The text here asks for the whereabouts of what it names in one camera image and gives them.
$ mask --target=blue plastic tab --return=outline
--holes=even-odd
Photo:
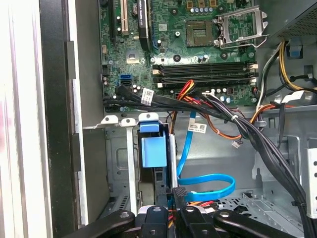
[[[165,132],[161,137],[144,137],[141,139],[142,161],[144,168],[166,167]]]
[[[159,132],[159,122],[158,121],[147,121],[140,123],[140,132]]]

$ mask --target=motherboard label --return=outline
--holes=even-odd
[[[206,129],[207,129],[207,125],[206,124],[192,123],[191,121],[189,121],[188,131],[205,134],[206,133]]]
[[[154,91],[148,88],[143,88],[143,93],[142,93],[142,98],[141,98],[141,103],[144,105],[151,105],[152,98],[154,95]]]

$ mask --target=metal bracket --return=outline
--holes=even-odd
[[[254,13],[256,33],[254,35],[251,35],[251,36],[245,36],[245,37],[240,36],[237,40],[232,40],[230,38],[231,35],[229,32],[230,18],[231,17],[240,17],[240,16],[248,14],[248,13]],[[267,17],[267,14],[265,12],[261,11],[259,6],[253,6],[253,7],[249,7],[246,9],[242,9],[242,10],[226,13],[223,15],[219,15],[217,18],[215,18],[213,20],[213,22],[218,24],[219,28],[220,28],[220,37],[218,38],[218,40],[214,41],[214,44],[216,46],[219,46],[222,49],[245,47],[245,46],[253,46],[255,48],[260,47],[262,44],[264,44],[264,42],[267,40],[267,37],[268,37],[268,35],[262,35],[264,29],[268,25],[267,21],[263,21],[263,19],[266,17]],[[255,45],[253,43],[247,43],[247,44],[243,44],[243,45],[227,46],[230,44],[254,40],[257,38],[261,38],[261,37],[264,37],[264,40],[258,45]]]

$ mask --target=black ram slot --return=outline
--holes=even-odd
[[[116,44],[117,44],[116,29],[115,29],[116,16],[115,16],[114,0],[109,0],[108,15],[109,15],[110,39],[113,45],[116,47]]]
[[[247,63],[203,63],[188,65],[154,65],[153,69],[157,69],[160,75],[165,77],[183,76],[183,75],[205,75],[205,74],[221,74],[221,73],[245,73],[249,65]]]
[[[154,83],[162,83],[164,88],[182,88],[190,79],[193,79],[198,87],[218,86],[226,84],[247,84],[250,82],[250,77],[256,75],[241,74],[241,75],[205,75],[198,77],[157,77],[154,78]]]

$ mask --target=capacitor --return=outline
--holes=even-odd
[[[203,56],[198,56],[198,62],[201,62],[201,61],[203,61]]]

